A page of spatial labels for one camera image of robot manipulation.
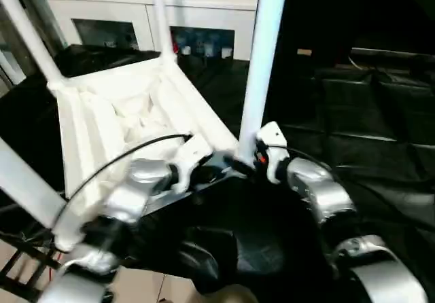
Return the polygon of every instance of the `white metal frame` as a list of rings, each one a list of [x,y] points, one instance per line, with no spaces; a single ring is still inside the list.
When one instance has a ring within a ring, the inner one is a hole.
[[[239,153],[242,159],[248,163],[252,161],[254,137],[262,123],[268,81],[271,74],[284,1],[259,0],[258,4],[258,16],[239,143]],[[1,2],[30,49],[39,68],[47,78],[48,83],[51,85],[65,83],[67,80],[58,70],[19,1],[1,0]],[[172,41],[163,0],[154,0],[154,7],[158,20],[163,62],[172,62],[172,65],[169,66],[173,69],[173,72],[181,73],[176,67],[173,67],[175,55],[172,50]],[[192,102],[194,102],[192,97],[198,96],[193,91],[187,91],[182,95],[186,101],[191,100]],[[212,114],[205,114],[205,118],[208,116],[213,126],[220,127],[219,123],[212,120]],[[65,204],[63,199],[21,160],[4,141],[0,141],[0,184],[17,203],[47,228],[52,227],[52,221]],[[61,223],[54,230],[56,235],[64,232],[68,233],[69,224],[77,222],[73,215],[71,215],[71,218],[64,220],[65,222]]]
[[[26,78],[24,73],[21,71],[21,68],[18,65],[18,63],[16,63],[16,67],[18,67],[20,70],[16,71],[1,50],[0,50],[0,66],[3,69],[3,71],[6,73],[6,75],[11,79],[13,84],[19,84],[22,80]]]

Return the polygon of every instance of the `white cabinet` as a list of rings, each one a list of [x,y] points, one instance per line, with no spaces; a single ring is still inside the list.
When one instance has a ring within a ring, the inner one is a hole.
[[[83,33],[88,31],[92,38],[91,28],[100,28],[102,33],[97,41],[116,46],[102,38],[109,33],[108,29],[119,29],[123,37],[134,38],[130,39],[134,43],[131,47],[160,50],[152,0],[48,0],[48,3],[67,45],[92,44],[83,39]],[[234,31],[233,57],[249,60],[257,0],[165,0],[165,4],[171,26]],[[122,23],[116,26],[101,21]]]
[[[77,25],[80,20],[112,21],[131,24],[138,49],[154,50],[144,5],[71,0],[49,0],[48,3],[68,45],[83,43]]]
[[[234,59],[249,60],[254,34],[255,12],[174,6],[167,6],[166,12],[170,26],[234,31]],[[158,29],[152,5],[147,5],[147,13],[155,49],[160,51]]]

